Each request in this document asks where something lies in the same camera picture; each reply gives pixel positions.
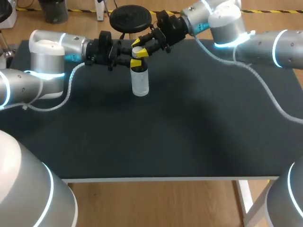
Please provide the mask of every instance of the table leg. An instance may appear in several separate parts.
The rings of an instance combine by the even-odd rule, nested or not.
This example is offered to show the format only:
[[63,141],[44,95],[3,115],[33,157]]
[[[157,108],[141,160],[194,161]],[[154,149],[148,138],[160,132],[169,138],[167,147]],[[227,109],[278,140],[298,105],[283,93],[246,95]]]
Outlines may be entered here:
[[136,39],[136,33],[129,34],[129,39]]
[[261,195],[257,198],[256,202],[252,202],[249,186],[247,181],[238,181],[238,192],[243,211],[244,227],[254,227],[258,224],[265,215],[265,197],[270,186],[274,181],[270,181]]

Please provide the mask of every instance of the wooden floor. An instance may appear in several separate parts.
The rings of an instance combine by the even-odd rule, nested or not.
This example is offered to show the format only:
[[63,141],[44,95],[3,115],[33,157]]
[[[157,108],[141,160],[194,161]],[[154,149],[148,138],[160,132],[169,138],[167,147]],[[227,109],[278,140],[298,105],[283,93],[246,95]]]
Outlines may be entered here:
[[[19,0],[27,5],[31,0]],[[111,0],[109,9],[114,9]],[[118,5],[137,4],[149,10],[181,9],[196,0],[117,0]],[[35,0],[33,8],[39,8]],[[68,0],[71,9],[94,9],[94,0]],[[243,9],[303,9],[302,0],[242,0]],[[111,29],[108,18],[96,21],[94,13],[69,14],[61,25],[44,22],[42,12],[18,12],[13,29],[4,30],[8,43],[28,39],[36,29],[64,31],[96,38],[100,30],[109,30],[113,38],[120,34]],[[244,14],[248,30],[303,29],[303,14]],[[209,31],[199,37],[211,38]],[[296,70],[303,85],[303,73]],[[250,181],[255,200],[266,181]],[[85,183],[72,184],[79,205],[77,227],[240,227],[240,207],[230,181],[149,182],[149,183]],[[259,227],[267,226],[263,221]]]

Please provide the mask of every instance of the stool seat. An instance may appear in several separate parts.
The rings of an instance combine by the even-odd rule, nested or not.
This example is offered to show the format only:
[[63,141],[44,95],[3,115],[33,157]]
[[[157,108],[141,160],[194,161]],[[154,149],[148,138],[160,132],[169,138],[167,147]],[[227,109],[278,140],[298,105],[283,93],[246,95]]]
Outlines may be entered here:
[[109,23],[113,29],[125,34],[144,31],[151,23],[151,13],[142,6],[126,5],[113,10]]

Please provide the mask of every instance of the black bucket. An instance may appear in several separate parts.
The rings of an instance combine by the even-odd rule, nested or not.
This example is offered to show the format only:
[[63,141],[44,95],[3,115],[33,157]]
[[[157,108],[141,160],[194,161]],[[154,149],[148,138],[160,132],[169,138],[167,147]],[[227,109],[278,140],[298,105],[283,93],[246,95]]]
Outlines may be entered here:
[[66,0],[39,0],[45,20],[51,24],[61,24],[68,20]]

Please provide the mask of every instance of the black tabletop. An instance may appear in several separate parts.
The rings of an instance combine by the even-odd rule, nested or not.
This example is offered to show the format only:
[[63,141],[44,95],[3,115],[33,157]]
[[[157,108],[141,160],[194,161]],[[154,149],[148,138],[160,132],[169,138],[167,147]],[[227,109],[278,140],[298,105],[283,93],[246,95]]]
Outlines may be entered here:
[[[283,118],[247,70],[219,64],[193,40],[153,54],[148,64],[145,97],[132,94],[128,68],[86,66],[64,107],[0,112],[0,129],[69,179],[279,176],[303,154],[303,126]],[[74,66],[66,63],[67,75]],[[29,67],[24,41],[12,68]],[[303,118],[293,71],[253,68],[282,108]],[[64,96],[35,105],[52,107]]]

